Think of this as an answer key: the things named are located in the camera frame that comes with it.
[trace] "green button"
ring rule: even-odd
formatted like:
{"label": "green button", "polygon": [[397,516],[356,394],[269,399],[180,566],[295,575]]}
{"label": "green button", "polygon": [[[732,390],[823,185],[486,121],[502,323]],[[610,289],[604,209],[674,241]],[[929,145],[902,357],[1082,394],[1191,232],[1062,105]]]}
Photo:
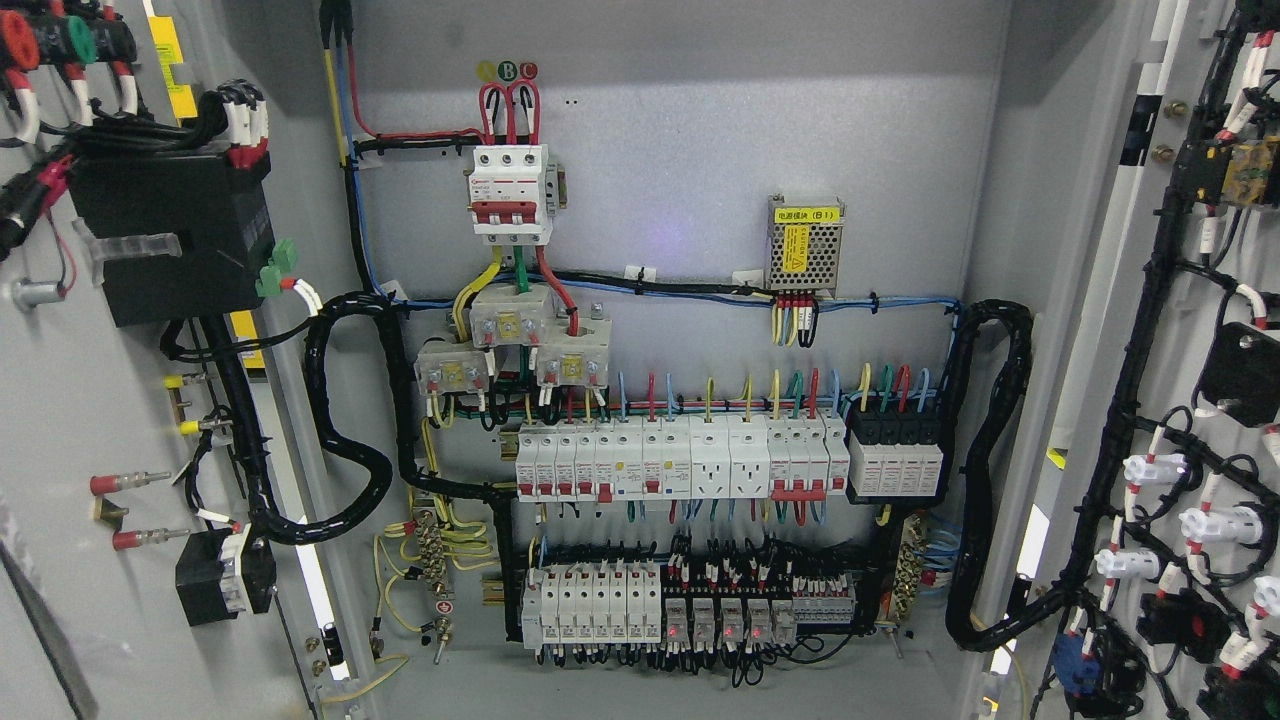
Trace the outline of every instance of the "green button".
{"label": "green button", "polygon": [[293,240],[282,237],[275,241],[275,249],[271,250],[271,264],[282,273],[293,272],[293,268],[298,265],[298,246]]}
{"label": "green button", "polygon": [[279,270],[275,265],[264,265],[261,270],[257,272],[257,282],[253,283],[253,290],[257,292],[259,297],[274,297],[283,292],[280,290],[280,281],[284,279],[284,273]]}
{"label": "green button", "polygon": [[97,44],[93,42],[93,31],[88,28],[88,23],[77,15],[70,15],[67,18],[67,32],[72,36],[72,46],[81,63],[86,65],[96,63]]}

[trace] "black junction box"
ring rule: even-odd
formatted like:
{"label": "black junction box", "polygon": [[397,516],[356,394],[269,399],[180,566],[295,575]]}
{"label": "black junction box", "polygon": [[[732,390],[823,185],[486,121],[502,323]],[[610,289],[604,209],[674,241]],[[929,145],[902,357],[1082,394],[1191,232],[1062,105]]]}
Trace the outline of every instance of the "black junction box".
{"label": "black junction box", "polygon": [[100,238],[175,233],[182,256],[108,260],[102,290],[116,327],[252,310],[275,247],[262,195],[270,159],[236,169],[225,151],[92,158],[72,199]]}

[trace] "green terminal connector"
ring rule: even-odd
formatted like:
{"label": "green terminal connector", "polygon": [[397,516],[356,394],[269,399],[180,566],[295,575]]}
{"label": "green terminal connector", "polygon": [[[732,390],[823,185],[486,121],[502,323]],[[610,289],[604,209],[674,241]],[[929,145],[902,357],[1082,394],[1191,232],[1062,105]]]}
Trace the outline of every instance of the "green terminal connector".
{"label": "green terminal connector", "polygon": [[292,273],[297,264],[298,246],[287,237],[275,241],[271,256],[266,260],[266,265],[262,265],[262,269],[257,272],[257,281],[253,283],[257,296],[274,297],[280,295],[283,292],[280,290],[280,281]]}

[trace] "metal mesh power supply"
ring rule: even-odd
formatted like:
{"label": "metal mesh power supply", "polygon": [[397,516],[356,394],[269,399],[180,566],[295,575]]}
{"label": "metal mesh power supply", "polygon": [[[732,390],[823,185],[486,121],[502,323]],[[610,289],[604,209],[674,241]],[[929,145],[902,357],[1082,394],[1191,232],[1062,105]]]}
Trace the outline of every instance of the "metal mesh power supply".
{"label": "metal mesh power supply", "polygon": [[769,199],[768,290],[835,290],[845,204],[833,195]]}

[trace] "green circle label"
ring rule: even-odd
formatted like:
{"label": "green circle label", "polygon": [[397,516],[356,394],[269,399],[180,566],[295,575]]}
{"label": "green circle label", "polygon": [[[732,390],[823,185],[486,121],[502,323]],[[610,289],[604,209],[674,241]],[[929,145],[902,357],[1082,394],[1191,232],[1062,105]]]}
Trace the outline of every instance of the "green circle label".
{"label": "green circle label", "polygon": [[520,77],[520,67],[511,60],[503,60],[498,63],[498,79],[502,82],[511,82]]}

